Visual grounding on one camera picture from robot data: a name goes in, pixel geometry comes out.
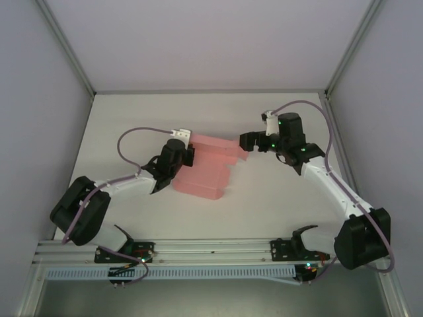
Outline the aluminium frame crossbar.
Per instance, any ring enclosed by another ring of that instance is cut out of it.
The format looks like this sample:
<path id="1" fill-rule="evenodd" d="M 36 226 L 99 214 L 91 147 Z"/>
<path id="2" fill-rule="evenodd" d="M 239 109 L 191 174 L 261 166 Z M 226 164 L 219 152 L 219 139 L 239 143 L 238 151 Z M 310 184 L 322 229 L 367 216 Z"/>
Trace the aluminium frame crossbar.
<path id="1" fill-rule="evenodd" d="M 250 88 L 250 89 L 163 89 L 163 90 L 103 90 L 95 95 L 135 95 L 135 94 L 242 94 L 242 93 L 321 93 L 323 88 Z"/>

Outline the grey metal sheet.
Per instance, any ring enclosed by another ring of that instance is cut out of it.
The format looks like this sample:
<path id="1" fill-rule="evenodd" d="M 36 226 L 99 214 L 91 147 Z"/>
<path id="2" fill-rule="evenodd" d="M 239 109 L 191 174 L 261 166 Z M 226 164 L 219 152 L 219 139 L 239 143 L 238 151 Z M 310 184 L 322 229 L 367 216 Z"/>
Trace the grey metal sheet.
<path id="1" fill-rule="evenodd" d="M 295 287 L 263 280 L 49 281 L 36 317 L 391 317 L 377 287 L 322 281 Z"/>

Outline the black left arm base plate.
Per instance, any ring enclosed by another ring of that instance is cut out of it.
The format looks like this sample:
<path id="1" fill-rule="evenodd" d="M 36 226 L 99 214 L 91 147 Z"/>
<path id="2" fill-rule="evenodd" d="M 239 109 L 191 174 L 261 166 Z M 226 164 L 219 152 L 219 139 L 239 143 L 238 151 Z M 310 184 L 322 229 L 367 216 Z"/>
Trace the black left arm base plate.
<path id="1" fill-rule="evenodd" d="M 127 242 L 117 253 L 144 260 L 151 263 L 152 257 L 155 255 L 155 244 L 153 242 Z M 94 262 L 96 264 L 122 264 L 130 260 L 122 256 L 110 253 L 104 248 L 98 247 L 95 251 Z"/>

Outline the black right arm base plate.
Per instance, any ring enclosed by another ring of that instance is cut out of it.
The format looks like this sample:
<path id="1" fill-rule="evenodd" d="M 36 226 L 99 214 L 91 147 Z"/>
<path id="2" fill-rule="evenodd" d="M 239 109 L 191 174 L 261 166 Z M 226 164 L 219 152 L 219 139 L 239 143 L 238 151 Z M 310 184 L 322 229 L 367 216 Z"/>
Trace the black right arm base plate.
<path id="1" fill-rule="evenodd" d="M 273 262 L 315 262 L 329 261 L 330 255 L 317 251 L 297 251 L 290 240 L 278 238 L 270 241 L 270 253 Z"/>

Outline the aluminium mounting rail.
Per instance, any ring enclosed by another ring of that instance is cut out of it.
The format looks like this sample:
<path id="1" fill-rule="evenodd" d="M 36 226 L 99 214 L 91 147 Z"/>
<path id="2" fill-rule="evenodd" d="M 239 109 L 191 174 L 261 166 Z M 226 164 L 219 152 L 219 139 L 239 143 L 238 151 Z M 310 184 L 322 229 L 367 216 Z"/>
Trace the aluminium mounting rail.
<path id="1" fill-rule="evenodd" d="M 155 244 L 153 265 L 271 265 L 270 241 L 276 238 L 247 239 L 149 239 Z M 94 264 L 94 245 L 63 245 L 59 240 L 38 243 L 33 264 L 89 265 Z"/>

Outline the black connector board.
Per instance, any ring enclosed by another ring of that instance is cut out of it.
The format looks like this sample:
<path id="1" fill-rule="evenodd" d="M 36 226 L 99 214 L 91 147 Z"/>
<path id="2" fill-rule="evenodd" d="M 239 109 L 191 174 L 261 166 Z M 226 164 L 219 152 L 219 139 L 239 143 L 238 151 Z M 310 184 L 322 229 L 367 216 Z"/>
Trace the black connector board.
<path id="1" fill-rule="evenodd" d="M 133 279 L 134 268 L 128 265 L 124 267 L 111 267 L 108 271 L 108 280 L 115 289 L 125 287 Z"/>
<path id="2" fill-rule="evenodd" d="M 300 284 L 310 284 L 317 276 L 319 267 L 317 264 L 307 262 L 306 264 L 295 265 L 295 277 L 294 279 Z"/>

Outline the pink paper box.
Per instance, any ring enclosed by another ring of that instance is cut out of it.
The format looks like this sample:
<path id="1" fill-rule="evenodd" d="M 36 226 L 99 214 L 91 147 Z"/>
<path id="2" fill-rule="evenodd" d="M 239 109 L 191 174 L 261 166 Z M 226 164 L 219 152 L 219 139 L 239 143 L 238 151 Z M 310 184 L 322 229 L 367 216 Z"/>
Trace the pink paper box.
<path id="1" fill-rule="evenodd" d="M 242 150 L 237 140 L 192 134 L 190 144 L 194 148 L 193 165 L 179 170 L 172 181 L 173 188 L 196 197 L 221 198 L 229 185 L 229 166 L 239 159 L 247 160 L 249 154 Z"/>

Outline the aluminium frame post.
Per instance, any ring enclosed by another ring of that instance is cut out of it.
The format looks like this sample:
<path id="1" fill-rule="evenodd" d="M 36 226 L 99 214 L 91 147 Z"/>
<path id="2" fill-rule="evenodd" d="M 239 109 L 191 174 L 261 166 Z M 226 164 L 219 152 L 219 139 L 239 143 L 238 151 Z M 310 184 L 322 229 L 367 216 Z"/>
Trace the aluminium frame post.
<path id="1" fill-rule="evenodd" d="M 91 101 L 93 101 L 96 96 L 96 90 L 93 88 L 93 85 L 91 84 L 87 74 L 85 73 L 85 70 L 77 58 L 74 49 L 71 47 L 65 32 L 59 25 L 59 22 L 47 0 L 32 0 L 32 2 L 36 5 L 49 30 L 53 34 L 53 37 L 56 39 L 59 47 L 64 52 L 79 82 L 84 86 L 85 90 L 90 96 Z"/>
<path id="2" fill-rule="evenodd" d="M 358 52 L 362 42 L 365 40 L 372 24 L 376 20 L 380 10 L 383 8 L 387 0 L 371 0 L 363 17 L 355 29 L 351 40 L 348 42 L 346 50 L 344 51 L 340 62 L 336 66 L 330 81 L 325 89 L 325 96 L 327 100 L 331 99 L 333 92 L 338 86 L 342 76 L 348 70 L 349 64 L 352 62 L 354 56 Z"/>

